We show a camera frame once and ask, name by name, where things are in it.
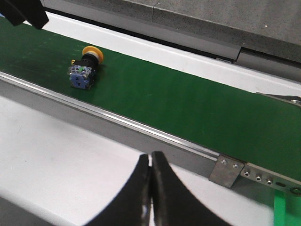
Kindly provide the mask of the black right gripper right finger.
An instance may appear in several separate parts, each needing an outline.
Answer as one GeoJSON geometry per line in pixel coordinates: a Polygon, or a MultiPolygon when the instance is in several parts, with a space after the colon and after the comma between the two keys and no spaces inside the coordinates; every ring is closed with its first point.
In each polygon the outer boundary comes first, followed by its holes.
{"type": "Polygon", "coordinates": [[[227,226],[177,177],[163,152],[151,154],[151,190],[157,226],[227,226]]]}

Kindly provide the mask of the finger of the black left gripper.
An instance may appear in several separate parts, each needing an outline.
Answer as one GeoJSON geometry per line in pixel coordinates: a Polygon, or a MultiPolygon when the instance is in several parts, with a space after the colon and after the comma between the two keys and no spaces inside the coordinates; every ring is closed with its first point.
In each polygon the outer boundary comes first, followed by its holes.
{"type": "Polygon", "coordinates": [[[13,26],[27,21],[34,28],[42,29],[49,22],[40,0],[0,0],[0,13],[13,26]]]}

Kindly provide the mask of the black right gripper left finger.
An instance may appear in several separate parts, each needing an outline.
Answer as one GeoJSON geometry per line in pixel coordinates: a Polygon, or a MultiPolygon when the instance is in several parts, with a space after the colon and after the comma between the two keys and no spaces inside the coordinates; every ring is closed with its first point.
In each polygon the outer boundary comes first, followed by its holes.
{"type": "Polygon", "coordinates": [[[142,154],[119,193],[86,225],[148,226],[151,212],[150,178],[149,157],[142,154]]]}

